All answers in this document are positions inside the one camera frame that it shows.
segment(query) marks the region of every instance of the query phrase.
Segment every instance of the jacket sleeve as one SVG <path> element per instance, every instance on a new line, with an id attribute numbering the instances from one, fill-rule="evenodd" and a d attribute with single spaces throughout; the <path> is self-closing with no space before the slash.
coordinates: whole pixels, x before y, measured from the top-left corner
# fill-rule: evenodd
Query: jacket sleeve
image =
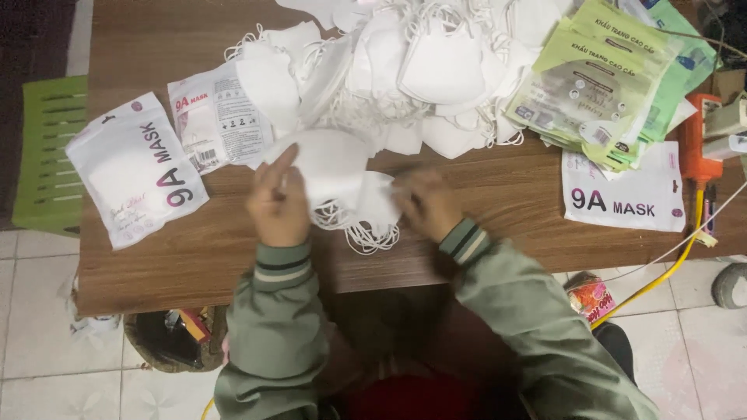
<path id="1" fill-rule="evenodd" d="M 509 241 L 493 244 L 464 219 L 441 251 L 463 266 L 456 298 L 518 354 L 521 396 L 541 419 L 657 419 L 656 405 L 625 376 L 570 306 L 558 282 Z"/>
<path id="2" fill-rule="evenodd" d="M 329 348 L 309 250 L 260 244 L 253 274 L 239 280 L 226 316 L 229 363 L 215 385 L 223 420 L 317 418 L 311 382 Z"/>

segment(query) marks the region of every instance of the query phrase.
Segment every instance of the white plastic bag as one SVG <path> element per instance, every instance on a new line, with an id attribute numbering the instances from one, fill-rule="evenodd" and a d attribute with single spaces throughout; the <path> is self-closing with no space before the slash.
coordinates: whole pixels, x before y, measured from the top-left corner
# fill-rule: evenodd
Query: white plastic bag
<path id="1" fill-rule="evenodd" d="M 65 148 L 121 250 L 208 201 L 153 92 L 96 118 Z"/>
<path id="2" fill-rule="evenodd" d="M 678 145 L 654 143 L 641 158 L 640 170 L 627 170 L 608 181 L 583 153 L 562 152 L 565 218 L 602 226 L 682 232 Z"/>
<path id="3" fill-rule="evenodd" d="M 229 163 L 259 166 L 273 132 L 241 88 L 235 61 L 169 83 L 168 90 L 176 134 L 200 175 Z"/>

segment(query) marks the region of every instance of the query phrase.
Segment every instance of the person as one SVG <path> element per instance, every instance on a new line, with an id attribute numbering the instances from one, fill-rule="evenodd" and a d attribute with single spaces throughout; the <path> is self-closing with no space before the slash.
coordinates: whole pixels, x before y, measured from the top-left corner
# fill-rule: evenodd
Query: person
<path id="1" fill-rule="evenodd" d="M 262 164 L 247 202 L 260 243 L 254 271 L 241 278 L 227 315 L 229 361 L 218 376 L 214 393 L 221 418 L 448 417 L 428 411 L 410 410 L 406 416 L 382 413 L 381 407 L 392 404 L 381 395 L 401 397 L 402 386 L 394 394 L 364 394 L 368 399 L 381 399 L 365 405 L 378 407 L 373 414 L 360 410 L 335 414 L 320 404 L 314 380 L 332 363 L 328 363 L 326 320 L 317 296 L 319 282 L 309 258 L 309 205 L 303 178 L 291 166 L 296 154 L 294 145 L 273 164 Z M 517 355 L 521 377 L 516 391 L 529 417 L 658 417 L 656 405 L 592 335 L 560 284 L 510 241 L 491 240 L 466 218 L 455 193 L 438 172 L 414 170 L 395 179 L 393 190 L 393 199 L 409 225 L 439 244 L 440 251 L 461 266 L 456 299 L 482 318 Z M 424 383 L 412 378 L 404 383 L 417 388 L 408 394 L 414 399 L 399 398 L 393 410 L 416 400 L 439 404 L 449 395 L 461 395 L 449 391 L 428 397 L 430 387 Z M 493 398 L 493 405 L 498 405 L 495 417 L 501 410 L 497 401 L 503 400 Z M 468 417 L 464 412 L 455 416 Z"/>

